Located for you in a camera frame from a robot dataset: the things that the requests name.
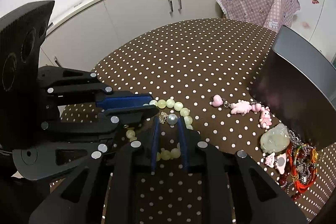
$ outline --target round table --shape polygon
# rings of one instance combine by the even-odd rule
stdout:
[[[245,150],[278,181],[278,171],[263,164],[259,138],[265,130],[258,124],[259,113],[230,115],[230,109],[210,105],[210,97],[215,94],[230,103],[252,100],[249,87],[262,69],[276,35],[261,26],[235,20],[177,22],[131,40],[108,54],[92,71],[114,90],[150,93],[156,100],[174,98],[182,102],[190,109],[192,126],[204,141],[228,153]],[[61,119],[94,122],[100,111],[94,103],[71,105]],[[274,115],[272,119],[273,125],[279,123]],[[138,132],[150,127],[151,120],[145,121]],[[175,148],[177,128],[161,125],[160,138],[160,148]],[[115,137],[112,149],[127,142],[122,132]],[[325,157],[319,163],[315,184],[295,202],[307,221],[317,215],[335,188],[335,144],[322,152]],[[135,223],[201,224],[201,187],[201,175],[186,174],[181,158],[160,160],[155,173],[136,176]],[[236,221],[234,212],[232,221]]]

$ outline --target koala print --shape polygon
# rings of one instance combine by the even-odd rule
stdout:
[[[270,29],[278,29],[279,26],[279,21],[277,21],[276,19],[272,20],[272,21],[268,21],[268,26]]]
[[[226,0],[228,9],[232,8],[233,0]]]

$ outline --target polka dot tablecloth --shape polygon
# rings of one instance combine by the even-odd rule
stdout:
[[[93,71],[114,90],[150,93],[157,100],[174,98],[182,102],[190,109],[194,130],[203,140],[228,153],[245,150],[278,181],[278,171],[263,164],[258,141],[265,130],[258,124],[259,114],[230,115],[229,109],[214,108],[209,103],[215,94],[230,103],[251,101],[249,87],[262,69],[275,37],[276,33],[266,28],[235,20],[183,21],[133,39],[108,54]],[[62,120],[94,122],[100,111],[94,103],[67,106]],[[145,121],[137,133],[151,123]],[[273,116],[272,123],[276,125],[279,120]],[[120,132],[112,148],[118,149],[127,141],[125,132]],[[177,143],[177,128],[163,124],[160,149],[171,150]],[[295,202],[307,221],[317,215],[335,188],[335,147],[333,144],[322,150],[325,157],[319,163],[315,184]],[[155,173],[137,174],[136,224],[202,223],[201,175],[186,174],[182,167],[181,158],[160,160]],[[232,221],[236,222],[234,213]]]

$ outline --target metal handle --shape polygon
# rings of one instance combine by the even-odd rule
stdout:
[[[58,67],[63,68],[63,67],[61,66],[61,64],[59,63],[59,61],[58,61],[58,59],[57,59],[56,56],[54,56],[54,62],[56,63],[56,65],[57,65]]]
[[[170,4],[170,13],[174,12],[173,10],[173,2],[171,0],[168,0],[169,4]]]
[[[179,3],[179,5],[180,5],[180,8],[179,8],[178,10],[181,11],[181,10],[182,10],[182,1],[181,1],[181,0],[178,0],[178,3]]]

